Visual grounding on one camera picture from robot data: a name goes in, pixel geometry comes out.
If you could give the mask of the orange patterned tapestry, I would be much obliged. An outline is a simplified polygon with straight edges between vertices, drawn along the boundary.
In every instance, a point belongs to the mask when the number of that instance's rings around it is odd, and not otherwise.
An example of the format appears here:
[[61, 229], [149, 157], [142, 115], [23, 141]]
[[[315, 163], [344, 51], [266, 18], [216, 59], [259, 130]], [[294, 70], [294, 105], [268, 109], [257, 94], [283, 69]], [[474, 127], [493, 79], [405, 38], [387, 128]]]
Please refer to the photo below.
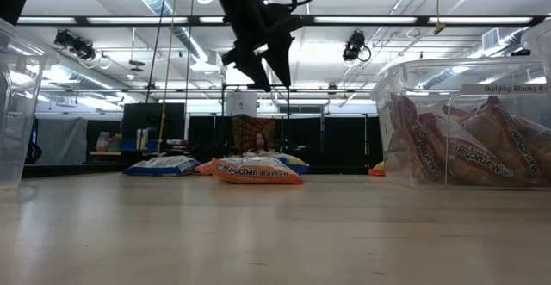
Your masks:
[[276, 134], [276, 120], [257, 118], [248, 115], [235, 115], [232, 118], [233, 144], [237, 151], [244, 153], [253, 147], [255, 135], [262, 133], [267, 139], [269, 149], [273, 150]]

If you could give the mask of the blue Maruchan ramen packet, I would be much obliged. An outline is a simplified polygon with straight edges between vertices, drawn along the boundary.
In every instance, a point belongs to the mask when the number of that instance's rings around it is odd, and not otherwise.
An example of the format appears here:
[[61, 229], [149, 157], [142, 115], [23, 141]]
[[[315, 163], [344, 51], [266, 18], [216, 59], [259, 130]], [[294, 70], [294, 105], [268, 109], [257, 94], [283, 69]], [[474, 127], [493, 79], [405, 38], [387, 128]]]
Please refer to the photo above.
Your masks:
[[276, 157], [298, 175], [305, 174], [309, 171], [309, 164], [305, 163], [300, 158], [280, 152], [276, 154]]
[[123, 171], [128, 176], [169, 177], [192, 174], [200, 163], [187, 156], [155, 157], [143, 160]]

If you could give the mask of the black partition panels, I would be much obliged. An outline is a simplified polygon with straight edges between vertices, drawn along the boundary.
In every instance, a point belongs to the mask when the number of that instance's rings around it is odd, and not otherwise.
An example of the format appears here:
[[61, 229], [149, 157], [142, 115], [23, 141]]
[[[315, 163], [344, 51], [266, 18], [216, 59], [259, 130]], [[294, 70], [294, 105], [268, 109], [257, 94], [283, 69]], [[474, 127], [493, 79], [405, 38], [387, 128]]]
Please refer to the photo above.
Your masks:
[[[190, 154], [201, 162], [244, 156], [233, 144], [233, 116], [192, 116]], [[282, 115], [275, 119], [273, 150], [300, 158], [310, 166], [367, 166], [383, 159], [379, 120], [367, 115], [314, 117]]]

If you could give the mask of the black monitor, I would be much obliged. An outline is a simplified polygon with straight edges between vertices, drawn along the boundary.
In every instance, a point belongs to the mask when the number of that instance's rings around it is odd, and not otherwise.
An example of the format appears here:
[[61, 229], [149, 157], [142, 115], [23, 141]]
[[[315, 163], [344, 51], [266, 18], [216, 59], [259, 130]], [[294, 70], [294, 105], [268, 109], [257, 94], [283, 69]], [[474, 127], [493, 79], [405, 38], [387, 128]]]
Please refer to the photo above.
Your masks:
[[123, 139], [137, 139], [140, 129], [152, 131], [150, 139], [183, 139], [185, 131], [184, 103], [129, 103], [123, 107], [121, 134]]

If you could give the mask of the black metal table frame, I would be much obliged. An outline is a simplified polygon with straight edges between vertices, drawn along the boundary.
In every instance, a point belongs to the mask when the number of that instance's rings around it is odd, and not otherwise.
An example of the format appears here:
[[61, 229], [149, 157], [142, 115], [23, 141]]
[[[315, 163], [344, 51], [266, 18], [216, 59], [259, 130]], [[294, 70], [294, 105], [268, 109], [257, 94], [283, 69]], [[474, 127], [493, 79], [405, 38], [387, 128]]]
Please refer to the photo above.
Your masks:
[[[22, 177], [61, 177], [111, 172], [122, 173], [126, 168], [128, 168], [128, 165], [124, 164], [25, 164]], [[368, 170], [369, 167], [367, 166], [310, 166], [306, 172], [308, 174], [367, 175]]]

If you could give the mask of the white box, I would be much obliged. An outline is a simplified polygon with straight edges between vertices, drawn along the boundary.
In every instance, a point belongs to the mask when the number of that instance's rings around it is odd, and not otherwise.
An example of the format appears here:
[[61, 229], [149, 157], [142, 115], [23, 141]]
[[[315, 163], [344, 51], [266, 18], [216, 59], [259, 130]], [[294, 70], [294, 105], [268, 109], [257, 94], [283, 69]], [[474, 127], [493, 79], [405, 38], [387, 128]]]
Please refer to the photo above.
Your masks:
[[257, 116], [257, 93], [236, 91], [225, 98], [225, 115]]

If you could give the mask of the ceiling air vent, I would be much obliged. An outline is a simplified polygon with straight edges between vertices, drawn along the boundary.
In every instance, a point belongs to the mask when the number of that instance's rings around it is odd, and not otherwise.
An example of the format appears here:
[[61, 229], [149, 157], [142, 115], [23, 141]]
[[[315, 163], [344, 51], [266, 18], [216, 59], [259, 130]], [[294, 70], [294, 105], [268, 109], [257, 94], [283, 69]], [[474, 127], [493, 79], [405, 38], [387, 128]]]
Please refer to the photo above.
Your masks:
[[490, 50], [501, 45], [500, 28], [492, 28], [481, 35], [482, 49]]

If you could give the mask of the black overhead rig beam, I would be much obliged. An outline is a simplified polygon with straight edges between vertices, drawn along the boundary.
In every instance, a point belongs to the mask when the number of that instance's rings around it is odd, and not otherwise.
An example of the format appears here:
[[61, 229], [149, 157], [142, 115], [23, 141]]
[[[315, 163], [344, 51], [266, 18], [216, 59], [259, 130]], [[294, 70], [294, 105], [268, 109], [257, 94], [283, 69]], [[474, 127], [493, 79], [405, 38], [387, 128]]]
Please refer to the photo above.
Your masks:
[[[551, 21], [551, 15], [302, 15], [300, 17], [308, 27], [362, 26], [362, 27], [432, 27], [442, 22], [451, 27], [533, 27]], [[17, 22], [29, 27], [181, 27], [212, 26], [229, 24], [222, 16], [215, 15], [177, 15], [177, 16], [23, 16]]]

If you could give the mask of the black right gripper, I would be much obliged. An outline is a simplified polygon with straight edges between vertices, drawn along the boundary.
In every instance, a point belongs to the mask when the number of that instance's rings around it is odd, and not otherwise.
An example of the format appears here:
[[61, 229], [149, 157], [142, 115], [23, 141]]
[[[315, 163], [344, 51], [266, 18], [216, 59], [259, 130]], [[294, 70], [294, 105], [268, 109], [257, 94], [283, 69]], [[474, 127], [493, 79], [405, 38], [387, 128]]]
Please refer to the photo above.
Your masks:
[[234, 64], [253, 81], [252, 86], [256, 89], [271, 91], [262, 58], [252, 52], [267, 44], [263, 57], [282, 84], [289, 88], [289, 48], [294, 40], [290, 33], [303, 27], [302, 19], [293, 13], [298, 0], [291, 0], [288, 4], [266, 4], [264, 0], [219, 2], [225, 13], [224, 21], [236, 36], [234, 48], [221, 57], [223, 64]]

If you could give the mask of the clear plastic bin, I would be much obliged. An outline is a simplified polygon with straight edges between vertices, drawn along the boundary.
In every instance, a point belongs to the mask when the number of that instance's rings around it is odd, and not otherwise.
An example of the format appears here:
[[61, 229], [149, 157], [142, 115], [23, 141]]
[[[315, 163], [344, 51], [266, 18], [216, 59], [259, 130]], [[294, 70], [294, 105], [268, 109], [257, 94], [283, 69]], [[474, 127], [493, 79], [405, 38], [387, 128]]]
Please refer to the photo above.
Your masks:
[[551, 93], [551, 18], [526, 30], [522, 43], [542, 61], [548, 92]]
[[58, 62], [54, 50], [0, 19], [0, 190], [21, 182], [43, 71]]

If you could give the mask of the person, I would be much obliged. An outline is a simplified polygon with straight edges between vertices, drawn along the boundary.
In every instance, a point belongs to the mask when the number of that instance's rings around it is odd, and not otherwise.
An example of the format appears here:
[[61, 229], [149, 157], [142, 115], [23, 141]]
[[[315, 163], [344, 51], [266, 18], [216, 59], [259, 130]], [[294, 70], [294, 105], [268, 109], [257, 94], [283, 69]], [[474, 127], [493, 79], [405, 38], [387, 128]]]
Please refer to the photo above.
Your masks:
[[269, 149], [268, 141], [262, 133], [257, 133], [254, 139], [253, 147], [244, 153], [245, 157], [278, 157], [277, 152]]

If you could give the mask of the blue box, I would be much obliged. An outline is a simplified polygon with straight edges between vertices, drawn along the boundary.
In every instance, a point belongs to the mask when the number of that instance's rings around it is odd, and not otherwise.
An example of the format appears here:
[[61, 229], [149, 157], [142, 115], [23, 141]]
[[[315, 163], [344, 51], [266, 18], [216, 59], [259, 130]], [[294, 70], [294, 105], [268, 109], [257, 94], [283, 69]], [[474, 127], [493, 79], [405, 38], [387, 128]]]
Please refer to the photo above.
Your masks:
[[120, 143], [121, 151], [155, 152], [158, 149], [157, 140], [123, 140]]

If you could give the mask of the black rack frame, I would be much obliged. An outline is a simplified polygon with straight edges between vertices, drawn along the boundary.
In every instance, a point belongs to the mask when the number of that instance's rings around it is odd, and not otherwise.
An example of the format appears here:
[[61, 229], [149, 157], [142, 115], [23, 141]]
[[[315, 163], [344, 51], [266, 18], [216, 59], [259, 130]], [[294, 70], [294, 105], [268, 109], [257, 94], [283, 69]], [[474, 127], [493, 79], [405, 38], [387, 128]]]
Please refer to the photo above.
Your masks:
[[225, 98], [228, 94], [232, 94], [236, 91], [243, 91], [243, 92], [253, 92], [257, 93], [257, 109], [259, 108], [258, 100], [260, 95], [262, 94], [272, 94], [276, 91], [282, 91], [286, 90], [287, 88], [283, 84], [271, 84], [271, 91], [264, 91], [260, 89], [256, 89], [252, 86], [252, 84], [222, 84], [221, 90], [220, 90], [220, 106], [221, 106], [221, 113], [225, 115]]

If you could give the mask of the grey cloth partition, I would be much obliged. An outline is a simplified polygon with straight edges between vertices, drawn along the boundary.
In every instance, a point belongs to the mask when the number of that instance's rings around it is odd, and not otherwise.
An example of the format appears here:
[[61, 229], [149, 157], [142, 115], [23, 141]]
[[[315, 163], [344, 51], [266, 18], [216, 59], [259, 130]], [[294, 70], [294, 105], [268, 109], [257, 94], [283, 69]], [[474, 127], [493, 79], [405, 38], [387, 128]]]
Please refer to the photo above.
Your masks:
[[39, 119], [37, 145], [42, 150], [37, 164], [81, 164], [86, 159], [88, 121]]

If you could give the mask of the black twin spotlight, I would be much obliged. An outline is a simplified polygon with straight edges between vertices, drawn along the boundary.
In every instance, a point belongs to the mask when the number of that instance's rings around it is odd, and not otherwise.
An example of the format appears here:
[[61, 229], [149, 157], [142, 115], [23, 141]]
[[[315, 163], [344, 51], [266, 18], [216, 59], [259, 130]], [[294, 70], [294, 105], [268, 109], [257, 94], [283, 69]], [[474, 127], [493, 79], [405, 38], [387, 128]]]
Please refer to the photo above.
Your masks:
[[76, 37], [68, 30], [58, 30], [53, 44], [60, 50], [68, 50], [81, 60], [91, 61], [96, 57], [92, 42]]

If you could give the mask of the clear bin with paper label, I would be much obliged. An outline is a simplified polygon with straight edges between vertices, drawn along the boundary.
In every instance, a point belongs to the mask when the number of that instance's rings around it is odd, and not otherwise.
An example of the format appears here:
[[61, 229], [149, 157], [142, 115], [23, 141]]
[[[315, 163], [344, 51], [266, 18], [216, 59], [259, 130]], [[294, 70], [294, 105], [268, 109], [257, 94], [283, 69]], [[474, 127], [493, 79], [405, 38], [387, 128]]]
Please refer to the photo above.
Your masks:
[[533, 57], [495, 59], [433, 59], [409, 61], [388, 69], [375, 86], [372, 98], [380, 121], [383, 162], [387, 177], [395, 182], [434, 187], [551, 188], [542, 186], [458, 185], [416, 183], [410, 176], [404, 144], [391, 121], [391, 95], [407, 96], [422, 113], [447, 115], [461, 125], [468, 113], [497, 96], [511, 115], [523, 117], [551, 129], [551, 93], [543, 63]]

